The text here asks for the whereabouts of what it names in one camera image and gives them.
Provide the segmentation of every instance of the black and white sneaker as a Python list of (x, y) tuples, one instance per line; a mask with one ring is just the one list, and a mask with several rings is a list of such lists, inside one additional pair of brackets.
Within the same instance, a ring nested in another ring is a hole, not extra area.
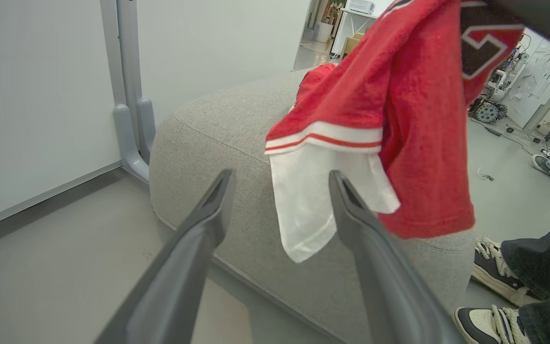
[(514, 309), (458, 308), (454, 320), (471, 344), (531, 344)]
[(502, 258), (500, 244), (486, 237), (475, 245), (472, 278), (519, 307), (540, 301), (508, 267)]

